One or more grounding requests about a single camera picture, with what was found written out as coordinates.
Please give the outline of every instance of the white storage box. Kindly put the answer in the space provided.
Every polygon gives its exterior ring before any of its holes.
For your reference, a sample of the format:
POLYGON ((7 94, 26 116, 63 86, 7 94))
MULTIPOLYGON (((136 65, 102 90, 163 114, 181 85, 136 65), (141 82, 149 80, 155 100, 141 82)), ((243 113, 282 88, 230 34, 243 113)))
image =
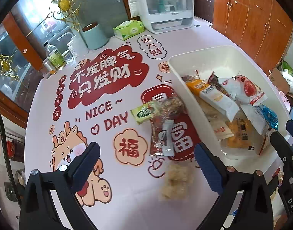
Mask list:
POLYGON ((193 25, 193 0, 128 0, 131 16, 140 16, 152 33, 189 28, 193 25))
POLYGON ((218 77, 230 78, 239 74, 246 76, 267 95, 268 99, 263 104, 277 114, 279 132, 288 140, 290 135, 286 131, 286 122, 290 116, 279 99, 275 87, 257 64, 233 46, 213 47, 179 54, 171 57, 168 63, 172 70, 173 88, 184 101, 188 115, 201 141, 205 143, 212 154, 218 156, 226 166, 232 165, 238 171, 253 173, 255 170, 261 170, 265 172, 277 157, 275 149, 268 146, 260 156, 239 157, 237 160, 226 158, 205 114, 181 79, 182 76, 192 73, 193 70, 198 70, 200 78, 203 80, 209 78, 212 71, 218 77))

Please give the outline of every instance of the red circle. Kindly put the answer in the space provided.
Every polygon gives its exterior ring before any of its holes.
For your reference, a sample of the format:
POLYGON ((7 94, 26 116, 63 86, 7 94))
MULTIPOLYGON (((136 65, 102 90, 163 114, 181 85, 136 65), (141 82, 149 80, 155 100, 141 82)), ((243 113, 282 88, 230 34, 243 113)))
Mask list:
POLYGON ((63 92, 63 89, 65 88, 65 84, 61 84, 56 91, 56 94, 59 95, 63 92))
POLYGON ((55 111, 53 112, 53 120, 57 121, 61 115, 61 107, 56 107, 55 111))
POLYGON ((61 85, 62 83, 64 83, 65 80, 66 80, 66 78, 67 78, 67 75, 64 75, 63 77, 61 77, 60 80, 59 80, 59 82, 58 82, 58 84, 61 85))
POLYGON ((61 101, 63 101, 63 95, 59 94, 54 102, 55 107, 59 106, 61 104, 61 101))

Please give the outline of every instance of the cartoon character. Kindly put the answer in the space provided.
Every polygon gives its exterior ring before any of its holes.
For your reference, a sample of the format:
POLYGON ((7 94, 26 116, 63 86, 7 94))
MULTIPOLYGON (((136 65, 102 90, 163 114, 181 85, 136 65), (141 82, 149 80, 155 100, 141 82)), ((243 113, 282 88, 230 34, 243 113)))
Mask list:
MULTIPOLYGON (((88 146, 86 137, 75 125, 70 128, 70 122, 64 124, 64 131, 53 136, 54 148, 52 149, 52 165, 53 171, 58 169, 62 164, 69 165, 71 161, 78 155, 81 155, 88 146)), ((103 162, 101 159, 95 164, 93 171, 89 175, 84 187, 77 192, 76 198, 81 206, 93 206, 96 201, 102 203, 110 202, 112 191, 107 180, 100 178, 100 174, 104 172, 103 162)))

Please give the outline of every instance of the bottle with green label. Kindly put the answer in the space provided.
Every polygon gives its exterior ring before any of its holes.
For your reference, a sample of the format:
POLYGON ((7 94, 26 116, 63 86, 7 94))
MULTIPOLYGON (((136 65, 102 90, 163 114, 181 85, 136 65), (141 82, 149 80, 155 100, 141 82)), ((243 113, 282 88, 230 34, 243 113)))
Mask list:
POLYGON ((66 61, 61 56, 61 53, 57 47, 48 44, 48 42, 44 43, 43 46, 45 47, 45 53, 48 59, 56 68, 60 68, 66 65, 66 61))

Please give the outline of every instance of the blue wrapper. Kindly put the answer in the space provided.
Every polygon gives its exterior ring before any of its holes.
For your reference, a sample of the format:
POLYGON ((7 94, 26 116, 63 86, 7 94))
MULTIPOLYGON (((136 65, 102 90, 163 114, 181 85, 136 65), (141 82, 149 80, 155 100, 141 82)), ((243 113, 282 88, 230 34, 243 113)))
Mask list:
POLYGON ((276 113, 263 104, 260 104, 259 107, 260 107, 261 112, 262 112, 266 122, 268 123, 268 125, 271 128, 278 131, 279 130, 279 119, 278 119, 276 113))

